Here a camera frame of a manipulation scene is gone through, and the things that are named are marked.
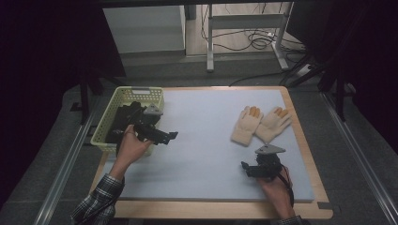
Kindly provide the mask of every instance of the work gloves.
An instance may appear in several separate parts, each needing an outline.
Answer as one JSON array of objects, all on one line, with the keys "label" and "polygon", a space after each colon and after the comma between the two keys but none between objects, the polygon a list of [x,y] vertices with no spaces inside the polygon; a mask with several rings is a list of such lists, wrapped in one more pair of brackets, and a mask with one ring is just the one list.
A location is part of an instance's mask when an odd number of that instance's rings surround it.
[{"label": "work gloves", "polygon": [[249,145],[255,130],[260,124],[261,118],[263,118],[263,114],[260,112],[260,109],[254,106],[246,106],[240,113],[231,139],[237,143]]},{"label": "work gloves", "polygon": [[240,113],[231,139],[247,146],[255,133],[264,143],[270,143],[292,123],[290,118],[288,110],[281,107],[275,107],[263,117],[260,109],[247,106]]}]

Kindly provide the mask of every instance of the sleeve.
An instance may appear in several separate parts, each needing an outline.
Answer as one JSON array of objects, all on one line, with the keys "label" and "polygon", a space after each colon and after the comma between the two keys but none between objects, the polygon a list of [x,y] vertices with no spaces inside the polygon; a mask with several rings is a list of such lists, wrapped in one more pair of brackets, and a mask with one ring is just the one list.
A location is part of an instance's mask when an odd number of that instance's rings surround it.
[{"label": "sleeve", "polygon": [[284,220],[279,220],[278,225],[310,225],[308,220],[302,219],[301,216],[291,217]]},{"label": "sleeve", "polygon": [[109,174],[105,174],[97,187],[74,209],[71,224],[107,224],[115,216],[115,203],[124,187]]}]

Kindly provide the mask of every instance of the plastic basket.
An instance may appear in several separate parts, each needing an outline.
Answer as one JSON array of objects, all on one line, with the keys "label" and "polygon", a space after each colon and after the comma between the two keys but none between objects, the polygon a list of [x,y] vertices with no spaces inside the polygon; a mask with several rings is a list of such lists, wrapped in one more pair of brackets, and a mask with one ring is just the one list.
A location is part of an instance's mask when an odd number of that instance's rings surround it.
[{"label": "plastic basket", "polygon": [[[99,125],[97,126],[93,137],[91,138],[91,144],[98,146],[103,152],[116,151],[115,143],[105,142],[106,135],[115,120],[115,114],[118,107],[130,105],[133,101],[139,101],[142,106],[149,106],[151,103],[154,103],[159,109],[163,110],[163,90],[160,87],[117,87],[99,121]],[[153,145],[148,148],[146,154],[150,155],[152,150]]]}]

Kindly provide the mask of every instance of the metal rail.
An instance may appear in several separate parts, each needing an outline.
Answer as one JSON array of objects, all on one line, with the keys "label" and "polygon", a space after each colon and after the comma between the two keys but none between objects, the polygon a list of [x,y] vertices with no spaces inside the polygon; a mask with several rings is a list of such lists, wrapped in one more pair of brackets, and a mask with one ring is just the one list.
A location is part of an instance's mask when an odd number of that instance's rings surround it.
[{"label": "metal rail", "polygon": [[85,122],[85,125],[80,126],[79,131],[58,171],[58,174],[56,175],[53,184],[50,187],[50,190],[43,202],[43,205],[38,211],[38,216],[36,217],[33,223],[34,225],[49,224],[51,217],[53,216],[55,207],[58,204],[58,201],[64,190],[65,184],[68,181],[70,172],[73,168],[76,158],[80,153],[80,149],[82,148],[82,145],[84,143],[84,138],[87,132],[89,131],[93,118],[95,117],[98,111],[97,108],[99,106],[100,98],[99,97],[93,97],[93,98],[95,98],[93,104],[94,105],[93,110],[91,111],[91,114],[89,114],[87,121]]},{"label": "metal rail", "polygon": [[355,137],[352,135],[347,124],[343,122],[340,116],[334,111],[334,102],[331,97],[325,93],[321,93],[321,97],[325,100],[331,117],[336,123],[337,128],[342,134],[354,159],[357,161],[360,171],[365,177],[365,180],[367,181],[371,191],[374,193],[375,198],[380,204],[380,207],[383,210],[387,220],[390,222],[390,224],[398,224],[398,210],[390,194],[388,193],[382,182],[378,179],[375,171],[372,169],[371,164],[369,163],[366,156],[363,154],[360,145],[357,143]]}]

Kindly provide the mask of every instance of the wire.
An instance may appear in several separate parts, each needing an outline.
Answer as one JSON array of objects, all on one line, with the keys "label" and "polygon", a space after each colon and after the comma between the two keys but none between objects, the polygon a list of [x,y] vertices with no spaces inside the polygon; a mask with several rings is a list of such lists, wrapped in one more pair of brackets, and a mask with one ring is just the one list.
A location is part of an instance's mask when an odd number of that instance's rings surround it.
[{"label": "wire", "polygon": [[291,73],[293,70],[296,70],[297,68],[301,67],[304,65],[306,62],[306,59],[308,58],[309,54],[305,53],[305,55],[298,60],[298,62],[289,70],[289,73],[286,74],[281,81],[279,82],[279,86],[286,86],[286,82],[289,78],[291,78],[295,73]]},{"label": "wire", "polygon": [[[225,4],[224,6],[225,6],[226,11],[227,11],[229,14],[231,14],[231,12],[230,12],[230,11],[228,10],[228,8],[227,8],[227,4]],[[266,8],[266,6],[267,6],[267,3],[264,4],[264,6],[262,7],[262,9],[260,9],[259,6],[260,6],[260,3],[258,3],[257,6],[254,8],[253,13],[256,11],[257,8],[259,8],[259,10],[261,10],[261,13],[264,13],[265,8]],[[206,32],[205,32],[205,20],[206,20],[206,15],[207,15],[208,9],[209,9],[209,6],[207,6],[207,9],[206,9],[205,15],[204,15],[204,13],[203,13],[203,5],[201,6],[201,17],[202,17],[201,36],[202,36],[202,38],[205,39],[206,41],[208,41],[208,37],[207,37]],[[257,32],[268,32],[268,31],[265,31],[265,30],[262,31],[262,30],[259,30],[259,29],[255,29],[255,30],[252,30],[252,29],[246,30],[246,29],[244,29],[244,30],[240,30],[240,31],[236,31],[236,32],[224,33],[224,34],[220,34],[220,35],[216,35],[216,36],[212,36],[212,37],[213,37],[213,38],[217,38],[217,37],[226,36],[226,35],[233,35],[233,34],[238,34],[238,33],[246,33],[246,32],[248,32],[248,31],[249,31],[249,32],[250,32],[250,31],[253,31],[253,33],[247,36],[247,38],[248,38],[248,40],[250,41],[250,43],[249,43],[246,47],[243,47],[243,48],[241,48],[241,49],[232,49],[232,48],[226,47],[226,46],[221,45],[221,44],[213,44],[213,45],[214,45],[214,46],[218,46],[218,47],[225,48],[225,49],[230,50],[230,51],[236,51],[236,52],[238,52],[238,51],[246,50],[246,49],[248,49],[248,48],[250,48],[250,47],[253,47],[253,48],[255,48],[256,50],[264,50],[264,49],[271,43],[270,37],[265,36],[265,35],[260,35],[260,34],[257,33]]]},{"label": "wire", "polygon": [[279,11],[278,11],[278,13],[281,13],[282,4],[283,4],[283,2],[281,2],[281,4],[279,5]]},{"label": "wire", "polygon": [[272,75],[282,75],[282,74],[284,74],[284,73],[286,73],[286,72],[289,72],[289,71],[291,71],[291,69],[289,69],[289,70],[287,70],[287,71],[277,72],[277,73],[267,73],[267,74],[260,74],[260,75],[255,75],[255,76],[251,76],[251,77],[245,77],[245,78],[241,78],[241,79],[239,79],[239,80],[236,80],[236,81],[234,81],[234,82],[231,82],[228,86],[230,87],[230,86],[234,85],[235,83],[242,82],[242,81],[246,81],[246,80],[249,80],[249,79],[254,79],[254,78],[259,78],[259,77],[265,77],[265,76],[272,76]]}]

